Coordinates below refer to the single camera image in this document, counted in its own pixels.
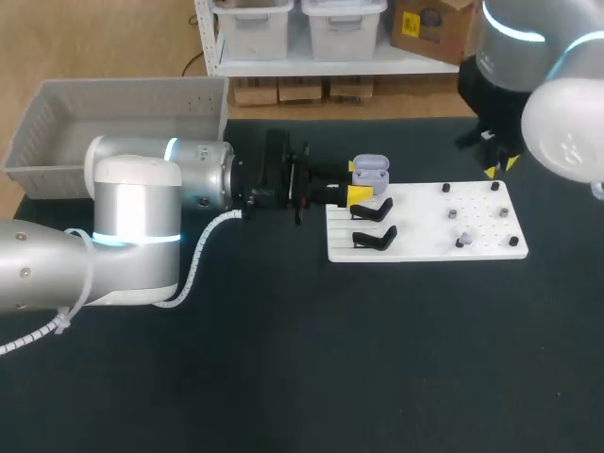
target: black clamp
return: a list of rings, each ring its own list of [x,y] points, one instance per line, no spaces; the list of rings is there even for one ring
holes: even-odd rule
[[[352,220],[370,220],[372,222],[381,222],[386,218],[394,206],[392,198],[388,198],[381,204],[378,210],[372,210],[361,205],[353,205],[350,207],[350,213],[352,214]]]
[[[388,250],[397,235],[398,230],[396,226],[392,225],[383,238],[376,238],[365,233],[352,233],[352,242],[355,248],[373,248],[379,252],[384,252]]]

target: white storage bin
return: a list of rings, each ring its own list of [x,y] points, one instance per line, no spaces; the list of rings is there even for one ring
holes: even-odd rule
[[[212,2],[231,59],[287,58],[287,25],[294,0],[271,8],[220,8]]]
[[[310,17],[313,58],[373,59],[379,14],[387,7],[387,0],[302,0],[302,10]]]

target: cardboard box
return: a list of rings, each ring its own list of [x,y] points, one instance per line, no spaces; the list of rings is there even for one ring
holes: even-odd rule
[[[416,98],[433,94],[457,95],[457,74],[382,75],[376,80],[375,95],[409,95]]]
[[[478,46],[480,0],[397,0],[393,46],[459,65]]]
[[[374,95],[374,78],[369,75],[347,75],[332,77],[329,100],[364,104]]]
[[[321,77],[280,77],[279,102],[316,104],[323,101]]]
[[[232,84],[237,106],[274,106],[277,104],[276,77],[236,78]]]

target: gray plastic bin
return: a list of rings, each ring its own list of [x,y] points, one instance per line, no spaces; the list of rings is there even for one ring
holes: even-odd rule
[[[0,170],[33,199],[88,198],[84,158],[99,135],[221,141],[228,79],[47,80]]]

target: metal shelf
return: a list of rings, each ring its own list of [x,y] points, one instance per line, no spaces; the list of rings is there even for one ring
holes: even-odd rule
[[[273,61],[241,61],[228,56],[222,36],[215,40],[209,0],[196,0],[199,28],[210,76],[372,76],[391,74],[457,73],[458,67],[405,52],[390,45],[382,24],[377,33],[377,46],[371,61],[323,62],[312,59],[310,25],[306,15],[295,10],[290,15],[289,54]],[[200,13],[208,15],[202,18]]]

